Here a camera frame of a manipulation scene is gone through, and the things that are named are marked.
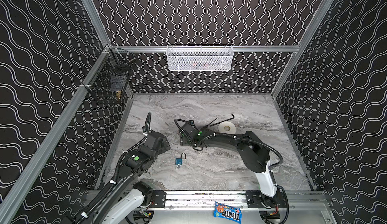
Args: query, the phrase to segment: wavy line pattern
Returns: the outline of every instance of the wavy line pattern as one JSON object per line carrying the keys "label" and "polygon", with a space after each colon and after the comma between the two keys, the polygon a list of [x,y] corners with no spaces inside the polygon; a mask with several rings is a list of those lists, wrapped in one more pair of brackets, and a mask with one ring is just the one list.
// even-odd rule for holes
{"label": "wavy line pattern", "polygon": [[0,0],[0,203],[102,50],[80,0]]}
{"label": "wavy line pattern", "polygon": [[93,0],[113,45],[297,45],[321,0]]}
{"label": "wavy line pattern", "polygon": [[387,0],[335,0],[277,101],[340,224],[387,223]]}
{"label": "wavy line pattern", "polygon": [[[128,53],[118,52],[125,59]],[[136,93],[270,93],[290,52],[235,53],[227,72],[169,71],[165,53],[140,53],[130,77]]]}
{"label": "wavy line pattern", "polygon": [[75,215],[94,188],[114,134],[122,105],[98,105],[88,95],[47,161],[12,223],[60,223]]}

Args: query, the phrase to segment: tape roll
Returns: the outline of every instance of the tape roll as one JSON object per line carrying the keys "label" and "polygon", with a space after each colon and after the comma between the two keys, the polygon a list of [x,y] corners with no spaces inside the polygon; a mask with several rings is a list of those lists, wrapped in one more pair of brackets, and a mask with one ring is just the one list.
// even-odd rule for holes
{"label": "tape roll", "polygon": [[218,130],[220,133],[227,133],[227,134],[235,134],[236,133],[236,127],[235,125],[230,121],[224,121],[219,124]]}

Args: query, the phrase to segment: white mesh basket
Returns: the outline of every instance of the white mesh basket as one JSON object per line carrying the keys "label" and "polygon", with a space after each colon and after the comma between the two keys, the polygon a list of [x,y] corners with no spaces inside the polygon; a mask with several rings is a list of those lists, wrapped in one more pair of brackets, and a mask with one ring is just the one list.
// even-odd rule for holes
{"label": "white mesh basket", "polygon": [[229,71],[233,61],[232,45],[168,45],[171,71]]}

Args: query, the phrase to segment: black wire basket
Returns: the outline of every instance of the black wire basket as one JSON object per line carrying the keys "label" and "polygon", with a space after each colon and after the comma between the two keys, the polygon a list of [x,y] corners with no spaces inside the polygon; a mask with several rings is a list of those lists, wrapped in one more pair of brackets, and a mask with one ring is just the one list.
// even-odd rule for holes
{"label": "black wire basket", "polygon": [[125,104],[129,73],[135,61],[133,54],[125,61],[111,56],[106,58],[94,76],[92,85],[86,87],[91,97],[99,104]]}

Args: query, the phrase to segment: wire mesh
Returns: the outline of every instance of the wire mesh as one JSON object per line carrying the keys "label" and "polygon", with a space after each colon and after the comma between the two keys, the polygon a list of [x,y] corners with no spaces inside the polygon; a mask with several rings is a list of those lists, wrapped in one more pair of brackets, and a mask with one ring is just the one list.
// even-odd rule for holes
{"label": "wire mesh", "polygon": [[168,45],[171,71],[229,71],[234,56],[232,45]]}
{"label": "wire mesh", "polygon": [[135,57],[125,61],[108,56],[87,87],[91,97],[99,104],[125,104],[126,87],[129,81],[128,72],[132,70]]}

